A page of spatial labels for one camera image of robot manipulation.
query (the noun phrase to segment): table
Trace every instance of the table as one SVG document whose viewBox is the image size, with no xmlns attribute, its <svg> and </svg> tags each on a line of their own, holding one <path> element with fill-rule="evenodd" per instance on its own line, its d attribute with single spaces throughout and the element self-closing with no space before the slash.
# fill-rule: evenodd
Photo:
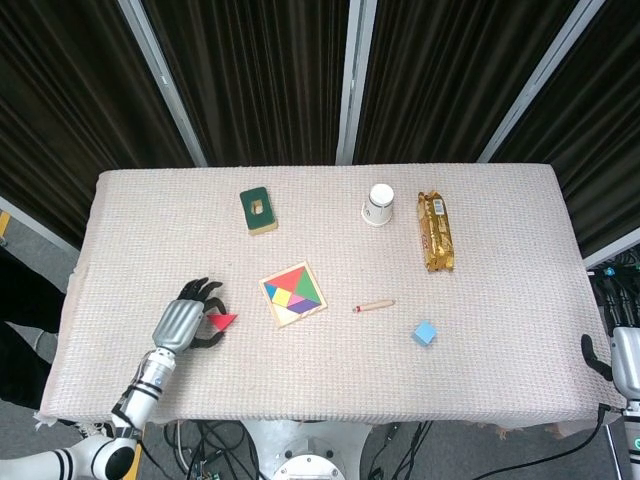
<svg viewBox="0 0 640 480">
<path fill-rule="evenodd" d="M 365 224 L 371 185 L 395 190 L 391 222 Z M 248 235 L 239 193 L 266 186 L 277 230 Z M 427 272 L 419 191 L 437 189 L 456 251 Z M 328 308 L 278 329 L 258 281 L 306 260 Z M 211 350 L 178 357 L 153 417 L 456 419 L 504 426 L 595 418 L 624 400 L 583 362 L 608 361 L 552 169 L 423 164 L 114 171 L 101 175 L 70 278 L 41 413 L 98 421 L 153 347 L 183 284 L 210 276 L 238 317 Z M 395 306 L 359 315 L 357 304 Z M 427 347 L 411 339 L 428 320 Z"/>
</svg>

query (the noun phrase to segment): gray carpet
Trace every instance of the gray carpet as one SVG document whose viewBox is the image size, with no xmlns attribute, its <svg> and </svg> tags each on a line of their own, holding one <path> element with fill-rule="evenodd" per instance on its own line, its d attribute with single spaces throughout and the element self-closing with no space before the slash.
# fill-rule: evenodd
<svg viewBox="0 0 640 480">
<path fill-rule="evenodd" d="M 15 220 L 11 220 L 5 236 L 9 242 L 7 249 L 11 253 L 43 274 L 61 290 L 66 288 L 67 278 L 75 265 L 76 258 L 61 252 Z M 17 329 L 33 344 L 38 331 L 22 327 Z M 43 358 L 51 360 L 55 354 L 55 348 L 55 337 L 44 335 L 38 351 Z M 32 413 L 30 410 L 0 401 L 0 458 L 15 458 L 43 450 L 67 447 L 80 439 L 73 428 L 60 424 L 51 428 L 45 426 L 36 432 L 34 430 L 36 422 L 32 418 Z M 378 458 L 376 464 L 383 469 L 386 479 L 391 477 L 408 449 L 415 427 L 416 424 L 403 424 L 393 442 Z M 384 427 L 376 428 L 367 440 L 362 453 L 362 478 L 369 470 L 373 455 L 382 445 L 385 431 Z M 222 432 L 223 436 L 229 437 L 229 442 L 233 441 L 231 437 L 236 434 L 233 428 L 223 429 Z M 622 478 L 630 479 L 629 461 L 625 454 L 624 429 L 620 421 L 612 425 L 612 433 L 621 460 Z M 544 430 L 544 427 L 540 426 L 512 432 L 507 440 L 500 440 L 492 426 L 479 428 L 477 425 L 464 422 L 436 422 L 416 458 L 411 478 L 471 479 L 496 468 L 568 450 L 579 444 L 588 434 L 589 432 L 582 432 L 570 438 L 555 440 Z M 195 428 L 187 425 L 184 431 L 185 444 L 194 444 L 196 437 Z M 150 425 L 147 428 L 145 444 L 172 478 L 184 478 L 174 462 L 171 449 L 164 443 L 160 427 Z M 251 469 L 247 449 L 239 449 L 237 454 L 247 468 Z M 224 460 L 218 460 L 210 466 L 210 469 L 220 472 L 223 480 L 233 478 Z M 239 466 L 236 465 L 235 469 L 239 479 L 247 478 Z M 148 459 L 144 458 L 138 478 L 156 479 L 162 478 L 162 475 Z M 590 445 L 576 454 L 492 478 L 614 480 L 617 475 L 609 453 L 606 433 L 602 429 Z"/>
</svg>

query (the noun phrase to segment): blue cube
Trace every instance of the blue cube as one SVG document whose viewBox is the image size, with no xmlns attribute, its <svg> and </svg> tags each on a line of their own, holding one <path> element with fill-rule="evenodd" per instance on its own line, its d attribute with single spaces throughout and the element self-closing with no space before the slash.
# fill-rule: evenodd
<svg viewBox="0 0 640 480">
<path fill-rule="evenodd" d="M 411 335 L 413 339 L 423 347 L 429 345 L 433 337 L 436 336 L 436 329 L 433 328 L 428 322 L 422 322 L 416 328 L 416 331 Z"/>
</svg>

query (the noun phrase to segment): green sponge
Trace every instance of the green sponge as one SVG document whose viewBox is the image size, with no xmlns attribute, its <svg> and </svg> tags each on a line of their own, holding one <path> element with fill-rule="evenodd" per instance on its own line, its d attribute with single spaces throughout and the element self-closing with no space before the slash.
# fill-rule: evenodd
<svg viewBox="0 0 640 480">
<path fill-rule="evenodd" d="M 259 235 L 278 228 L 269 194 L 265 187 L 252 188 L 240 194 L 249 235 Z"/>
</svg>

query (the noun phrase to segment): white cup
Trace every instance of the white cup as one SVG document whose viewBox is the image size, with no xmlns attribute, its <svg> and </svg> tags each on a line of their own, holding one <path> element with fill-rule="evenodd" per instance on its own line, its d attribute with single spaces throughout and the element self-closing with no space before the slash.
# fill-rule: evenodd
<svg viewBox="0 0 640 480">
<path fill-rule="evenodd" d="M 391 220 L 393 213 L 393 188 L 386 183 L 371 187 L 367 201 L 362 205 L 362 218 L 369 225 L 381 227 Z"/>
</svg>

